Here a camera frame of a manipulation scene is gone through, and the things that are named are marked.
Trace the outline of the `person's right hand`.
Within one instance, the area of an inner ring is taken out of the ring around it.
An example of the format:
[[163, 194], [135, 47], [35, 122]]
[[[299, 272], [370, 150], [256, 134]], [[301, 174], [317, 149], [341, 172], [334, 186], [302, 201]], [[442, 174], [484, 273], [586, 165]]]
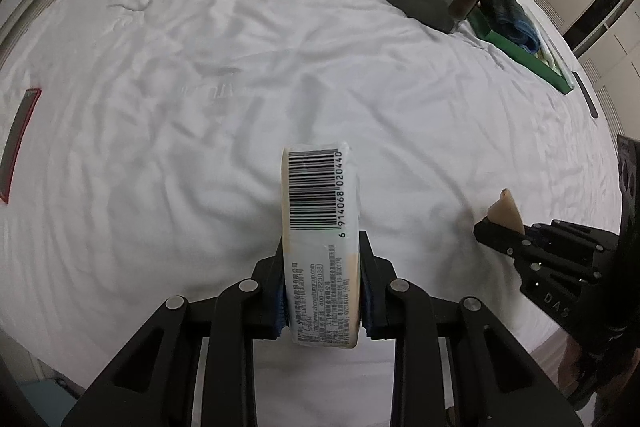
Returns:
[[[578, 387], [584, 358], [578, 343], [568, 337], [558, 369], [559, 388], [567, 398]], [[596, 391], [593, 426], [621, 426], [622, 421], [631, 419], [632, 407], [639, 404], [639, 380], [634, 377], [634, 373], [639, 373], [639, 350], [634, 351], [634, 356], [622, 373], [612, 377]]]

